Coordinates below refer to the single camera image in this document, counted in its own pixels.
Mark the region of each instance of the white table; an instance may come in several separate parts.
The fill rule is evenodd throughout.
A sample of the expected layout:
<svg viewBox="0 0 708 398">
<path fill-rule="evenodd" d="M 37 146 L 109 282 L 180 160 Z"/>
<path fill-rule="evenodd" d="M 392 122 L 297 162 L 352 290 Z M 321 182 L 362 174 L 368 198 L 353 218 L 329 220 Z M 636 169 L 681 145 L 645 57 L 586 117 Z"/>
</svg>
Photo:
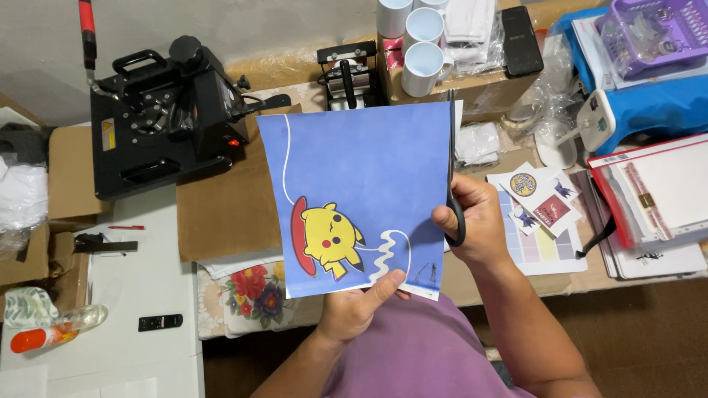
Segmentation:
<svg viewBox="0 0 708 398">
<path fill-rule="evenodd" d="M 47 363 L 47 395 L 61 397 L 119 382 L 158 378 L 159 397 L 204 397 L 202 344 L 196 327 L 196 272 L 180 263 L 175 186 L 119 200 L 112 215 L 87 230 L 111 240 L 137 240 L 137 252 L 92 257 L 93 303 L 106 321 L 69 343 L 15 354 L 4 329 L 0 370 Z M 144 231 L 108 229 L 144 225 Z M 181 327 L 138 332 L 138 318 L 182 314 Z"/>
</svg>

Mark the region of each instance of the wall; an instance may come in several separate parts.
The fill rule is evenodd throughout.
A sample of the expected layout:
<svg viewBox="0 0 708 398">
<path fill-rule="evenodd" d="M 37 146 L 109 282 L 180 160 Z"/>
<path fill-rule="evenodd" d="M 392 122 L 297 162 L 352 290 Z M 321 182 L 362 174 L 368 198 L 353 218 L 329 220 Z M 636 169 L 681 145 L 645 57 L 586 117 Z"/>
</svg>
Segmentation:
<svg viewBox="0 0 708 398">
<path fill-rule="evenodd" d="M 97 77 L 119 57 L 167 56 L 194 35 L 224 63 L 375 29 L 376 0 L 93 0 Z M 8 0 L 0 13 L 0 92 L 50 125 L 90 119 L 76 0 Z"/>
</svg>

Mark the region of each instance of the person's left hand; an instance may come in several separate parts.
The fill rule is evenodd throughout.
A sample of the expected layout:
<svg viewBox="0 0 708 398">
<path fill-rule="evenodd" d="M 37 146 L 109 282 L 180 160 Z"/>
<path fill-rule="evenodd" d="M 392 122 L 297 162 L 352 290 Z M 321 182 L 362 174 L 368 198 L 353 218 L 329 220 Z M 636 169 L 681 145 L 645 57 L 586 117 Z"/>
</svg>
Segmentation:
<svg viewBox="0 0 708 398">
<path fill-rule="evenodd" d="M 392 295 L 403 300 L 411 298 L 409 293 L 397 290 L 405 280 L 405 272 L 393 270 L 366 292 L 354 289 L 325 295 L 322 317 L 315 332 L 331 343 L 348 343 L 369 327 L 376 309 Z"/>
</svg>

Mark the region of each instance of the white wavy line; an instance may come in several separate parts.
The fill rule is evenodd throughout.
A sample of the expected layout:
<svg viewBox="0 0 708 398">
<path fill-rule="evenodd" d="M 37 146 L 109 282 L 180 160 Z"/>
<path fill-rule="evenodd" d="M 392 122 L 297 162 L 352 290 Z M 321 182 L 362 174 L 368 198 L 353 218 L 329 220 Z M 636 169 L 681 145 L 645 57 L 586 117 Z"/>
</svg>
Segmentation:
<svg viewBox="0 0 708 398">
<path fill-rule="evenodd" d="M 286 114 L 283 114 L 283 116 L 285 116 L 285 124 L 287 125 L 287 151 L 285 152 L 285 163 L 282 165 L 282 191 L 285 193 L 287 201 L 294 205 L 292 200 L 290 200 L 290 196 L 287 195 L 287 189 L 285 189 L 285 168 L 287 167 L 287 158 L 290 156 L 290 122 L 287 120 Z"/>
<path fill-rule="evenodd" d="M 381 244 L 378 249 L 364 249 L 362 247 L 355 248 L 357 250 L 380 251 L 384 254 L 383 256 L 380 256 L 379 258 L 374 260 L 374 265 L 379 267 L 379 270 L 369 275 L 369 280 L 371 281 L 371 283 L 375 283 L 377 280 L 379 280 L 379 278 L 389 272 L 389 267 L 386 265 L 385 261 L 394 256 L 394 254 L 389 250 L 393 245 L 396 244 L 396 241 L 391 238 L 391 234 L 394 232 L 398 232 L 399 234 L 403 235 L 404 238 L 406 238 L 406 242 L 408 242 L 408 269 L 406 269 L 406 280 L 408 280 L 408 272 L 411 270 L 411 241 L 408 239 L 408 235 L 406 235 L 402 231 L 399 231 L 397 229 L 389 229 L 381 233 L 381 239 L 385 240 L 386 242 Z"/>
</svg>

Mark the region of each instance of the glue bottle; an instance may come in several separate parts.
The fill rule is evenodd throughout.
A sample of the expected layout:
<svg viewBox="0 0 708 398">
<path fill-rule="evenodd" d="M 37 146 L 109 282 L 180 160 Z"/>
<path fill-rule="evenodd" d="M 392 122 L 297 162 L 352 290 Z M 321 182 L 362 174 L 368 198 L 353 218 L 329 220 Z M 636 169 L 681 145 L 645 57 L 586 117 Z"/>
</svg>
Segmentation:
<svg viewBox="0 0 708 398">
<path fill-rule="evenodd" d="M 74 340 L 80 331 L 98 326 L 108 316 L 108 308 L 104 305 L 87 305 L 71 309 L 59 315 L 54 326 L 21 331 L 10 341 L 10 349 L 14 353 L 23 353 L 36 348 L 56 346 Z"/>
</svg>

